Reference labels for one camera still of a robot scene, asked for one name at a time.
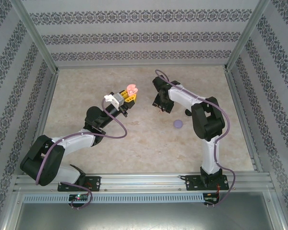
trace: beige floor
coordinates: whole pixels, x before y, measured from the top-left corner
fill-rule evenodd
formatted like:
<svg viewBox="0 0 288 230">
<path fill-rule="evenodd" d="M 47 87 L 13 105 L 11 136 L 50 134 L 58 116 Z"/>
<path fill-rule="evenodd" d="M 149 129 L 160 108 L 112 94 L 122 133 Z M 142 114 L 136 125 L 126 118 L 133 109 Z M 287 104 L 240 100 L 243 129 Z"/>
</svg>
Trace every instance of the beige floor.
<svg viewBox="0 0 288 230">
<path fill-rule="evenodd" d="M 171 114 L 152 106 L 157 94 L 152 80 L 155 68 L 65 69 L 60 71 L 45 134 L 60 137 L 79 131 L 89 107 L 101 108 L 103 96 L 136 84 L 137 103 L 128 117 L 118 119 L 128 129 L 124 139 L 104 138 L 97 146 L 81 149 L 63 161 L 86 173 L 198 172 L 202 163 L 201 140 L 192 119 L 176 103 Z M 253 170 L 222 67 L 162 67 L 170 80 L 204 97 L 214 96 L 231 120 L 229 135 L 221 141 L 220 163 L 236 171 Z M 183 121 L 176 129 L 173 122 Z M 115 122 L 104 128 L 108 135 L 124 132 Z"/>
</svg>

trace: patterned wallpaper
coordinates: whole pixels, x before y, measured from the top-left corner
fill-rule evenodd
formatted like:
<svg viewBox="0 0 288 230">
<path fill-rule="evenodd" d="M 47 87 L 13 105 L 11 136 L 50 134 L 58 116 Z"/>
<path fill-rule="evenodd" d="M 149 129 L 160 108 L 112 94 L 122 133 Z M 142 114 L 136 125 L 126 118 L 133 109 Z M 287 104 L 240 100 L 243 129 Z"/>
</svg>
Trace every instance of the patterned wallpaper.
<svg viewBox="0 0 288 230">
<path fill-rule="evenodd" d="M 232 75 L 288 222 L 288 0 L 269 3 Z"/>
<path fill-rule="evenodd" d="M 225 64 L 258 0 L 24 0 L 59 67 Z"/>
<path fill-rule="evenodd" d="M 0 217 L 33 143 L 52 74 L 8 0 L 0 0 Z"/>
</svg>

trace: purple disc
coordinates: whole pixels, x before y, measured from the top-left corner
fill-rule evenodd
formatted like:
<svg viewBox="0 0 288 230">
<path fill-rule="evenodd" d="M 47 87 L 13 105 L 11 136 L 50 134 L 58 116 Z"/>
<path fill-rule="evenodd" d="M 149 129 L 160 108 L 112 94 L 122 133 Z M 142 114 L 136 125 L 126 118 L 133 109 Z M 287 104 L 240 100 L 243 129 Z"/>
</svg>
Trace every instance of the purple disc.
<svg viewBox="0 0 288 230">
<path fill-rule="evenodd" d="M 181 120 L 174 121 L 174 127 L 175 128 L 181 128 L 182 127 L 182 121 Z"/>
</svg>

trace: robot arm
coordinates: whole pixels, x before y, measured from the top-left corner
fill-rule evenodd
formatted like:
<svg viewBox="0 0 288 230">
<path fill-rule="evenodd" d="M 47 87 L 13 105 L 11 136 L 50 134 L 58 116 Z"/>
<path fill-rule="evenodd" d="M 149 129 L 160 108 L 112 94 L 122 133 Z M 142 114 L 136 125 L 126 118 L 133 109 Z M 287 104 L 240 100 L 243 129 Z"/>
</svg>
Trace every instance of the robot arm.
<svg viewBox="0 0 288 230">
<path fill-rule="evenodd" d="M 105 96 L 105 100 L 111 102 L 106 110 L 112 116 L 117 117 L 119 114 L 123 114 L 127 117 L 127 110 L 135 104 L 136 94 L 129 95 L 127 91 L 111 93 Z M 85 173 L 76 166 L 61 163 L 61 161 L 63 157 L 72 152 L 98 144 L 103 137 L 94 134 L 105 135 L 106 132 L 102 128 L 111 121 L 112 118 L 104 111 L 96 106 L 90 107 L 86 112 L 84 127 L 78 133 L 70 135 L 66 139 L 63 137 L 49 138 L 46 135 L 38 137 L 22 160 L 21 170 L 36 180 L 44 159 L 42 154 L 46 154 L 55 142 L 62 139 L 49 154 L 38 183 L 45 186 L 51 182 L 68 182 L 83 186 Z"/>
<path fill-rule="evenodd" d="M 179 86 L 181 89 L 185 89 L 177 81 L 173 81 L 172 83 Z M 217 166 L 214 159 L 215 140 L 222 134 L 222 129 L 225 127 L 221 112 L 209 104 L 188 95 L 182 90 L 170 86 L 159 77 L 156 77 L 153 80 L 153 84 L 158 91 L 153 106 L 170 113 L 174 106 L 174 102 L 178 102 L 191 114 L 193 129 L 196 135 L 202 139 L 203 143 L 201 175 L 202 182 L 208 186 L 212 180 L 215 180 L 222 175 L 222 170 Z M 217 100 L 214 97 L 207 98 L 206 100 L 218 105 Z M 219 143 L 217 143 L 216 147 L 216 157 L 218 158 L 218 156 Z"/>
</svg>

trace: purple cable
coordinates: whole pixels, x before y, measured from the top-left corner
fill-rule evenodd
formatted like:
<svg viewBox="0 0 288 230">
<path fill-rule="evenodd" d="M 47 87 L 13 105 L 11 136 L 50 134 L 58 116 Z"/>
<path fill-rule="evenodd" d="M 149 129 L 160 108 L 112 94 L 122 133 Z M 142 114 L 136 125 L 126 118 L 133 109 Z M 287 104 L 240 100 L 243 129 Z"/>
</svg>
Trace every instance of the purple cable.
<svg viewBox="0 0 288 230">
<path fill-rule="evenodd" d="M 79 210 L 79 209 L 81 209 L 81 208 L 84 208 L 84 207 L 88 206 L 88 205 L 92 202 L 92 200 L 93 200 L 93 194 L 92 194 L 91 190 L 89 190 L 88 188 L 85 188 L 85 187 L 82 187 L 82 186 L 79 186 L 79 185 L 76 185 L 76 184 L 71 184 L 71 183 L 68 183 L 68 182 L 61 182 L 61 183 L 62 183 L 62 184 L 69 185 L 69 186 L 73 186 L 73 187 L 77 187 L 77 188 L 84 189 L 84 190 L 86 190 L 86 191 L 90 194 L 90 199 L 89 199 L 89 201 L 88 201 L 87 203 L 85 203 L 84 205 L 82 205 L 81 207 L 74 207 L 72 204 L 73 204 L 73 202 L 74 202 L 75 200 L 72 200 L 72 202 L 71 202 L 71 207 L 72 207 L 72 209 L 76 208 L 77 210 Z"/>
<path fill-rule="evenodd" d="M 121 138 L 124 138 L 124 137 L 127 136 L 127 129 L 126 129 L 126 127 L 125 127 L 118 119 L 116 119 L 113 115 L 111 115 L 111 114 L 105 109 L 104 103 L 105 103 L 105 99 L 103 99 L 102 102 L 101 102 L 101 107 L 102 107 L 102 109 L 104 110 L 104 112 L 105 112 L 109 117 L 111 117 L 113 120 L 115 120 L 115 121 L 124 129 L 125 134 L 124 134 L 123 136 L 120 136 L 120 137 L 113 137 L 113 136 L 103 135 L 103 134 L 99 134 L 99 133 L 83 132 L 83 133 L 70 134 L 70 135 L 65 136 L 65 137 L 63 137 L 62 139 L 56 141 L 53 145 L 51 145 L 51 147 L 48 149 L 47 153 L 45 154 L 45 157 L 44 157 L 44 159 L 43 159 L 43 162 L 42 162 L 42 164 L 41 164 L 41 166 L 40 166 L 40 168 L 39 168 L 39 171 L 38 171 L 38 174 L 37 174 L 37 177 L 36 177 L 36 181 L 35 181 L 35 184 L 36 184 L 36 185 L 38 185 L 39 178 L 40 178 L 40 176 L 41 176 L 41 174 L 42 174 L 43 168 L 44 168 L 44 166 L 45 166 L 45 163 L 46 163 L 46 161 L 47 161 L 47 158 L 48 158 L 49 154 L 51 153 L 51 151 L 53 150 L 53 148 L 54 148 L 57 144 L 59 144 L 61 141 L 63 141 L 64 139 L 68 139 L 68 138 L 71 138 L 71 137 L 74 137 L 74 136 L 79 136 L 79 135 L 86 135 L 86 134 L 87 134 L 87 135 L 93 134 L 94 136 L 100 136 L 100 137 L 111 138 L 111 139 L 121 139 Z M 91 193 L 91 191 L 90 191 L 89 189 L 87 189 L 87 188 L 85 188 L 85 187 L 82 187 L 82 186 L 79 186 L 79 185 L 76 185 L 76 184 L 71 184 L 71 183 L 68 183 L 68 182 L 61 182 L 61 183 L 62 183 L 62 184 L 67 184 L 67 185 L 70 185 L 70 186 L 74 186 L 74 187 L 78 187 L 78 188 L 81 188 L 81 189 L 84 189 L 84 190 L 89 191 L 89 193 L 90 193 L 90 201 L 89 201 L 88 203 L 86 203 L 85 205 L 83 205 L 82 207 L 80 207 L 80 208 L 83 208 L 83 207 L 87 206 L 87 205 L 92 201 L 93 195 L 92 195 L 92 193 Z"/>
<path fill-rule="evenodd" d="M 165 77 L 162 78 L 162 77 L 158 74 L 158 72 L 162 73 Z M 214 159 L 215 159 L 216 165 L 217 165 L 218 167 L 220 167 L 221 169 L 223 169 L 223 170 L 230 171 L 230 172 L 232 173 L 232 175 L 233 175 L 234 178 L 233 178 L 233 180 L 232 180 L 232 184 L 231 184 L 228 192 L 226 193 L 226 195 L 223 197 L 222 200 L 220 200 L 217 204 L 215 204 L 215 206 L 218 206 L 219 204 L 221 204 L 221 203 L 228 197 L 228 195 L 229 195 L 230 191 L 232 190 L 232 188 L 234 187 L 234 184 L 235 184 L 235 181 L 236 181 L 236 174 L 235 174 L 235 172 L 234 172 L 233 170 L 231 170 L 231 169 L 225 168 L 225 167 L 223 167 L 222 165 L 220 165 L 220 164 L 217 162 L 217 158 L 216 158 L 216 144 L 217 144 L 217 142 L 218 142 L 219 140 L 221 140 L 222 138 L 224 138 L 224 137 L 229 133 L 229 129 L 230 129 L 229 117 L 228 117 L 228 115 L 225 113 L 225 111 L 224 111 L 223 109 L 221 109 L 219 106 L 217 106 L 216 104 L 214 104 L 214 103 L 212 103 L 212 102 L 209 102 L 209 101 L 207 101 L 207 100 L 205 100 L 205 99 L 202 99 L 202 98 L 200 98 L 198 95 L 195 95 L 195 94 L 193 94 L 193 93 L 190 93 L 190 92 L 188 92 L 187 90 L 182 89 L 182 88 L 178 87 L 177 85 L 174 85 L 173 83 L 171 83 L 171 82 L 168 80 L 167 75 L 166 75 L 164 72 L 162 72 L 161 70 L 156 69 L 156 70 L 155 70 L 155 73 L 156 73 L 156 75 L 158 75 L 159 78 L 161 78 L 162 80 L 164 80 L 167 84 L 169 84 L 169 85 L 171 85 L 171 86 L 173 86 L 173 87 L 175 87 L 175 88 L 177 88 L 177 89 L 185 92 L 186 94 L 188 94 L 188 95 L 196 98 L 197 100 L 199 100 L 199 101 L 201 101 L 201 102 L 205 102 L 205 103 L 213 106 L 214 108 L 216 108 L 217 110 L 219 110 L 219 111 L 224 115 L 224 117 L 225 117 L 225 119 L 226 119 L 227 129 L 226 129 L 226 131 L 225 131 L 225 133 L 224 133 L 223 135 L 219 136 L 219 138 L 217 138 L 217 139 L 215 140 L 213 153 L 214 153 Z"/>
</svg>

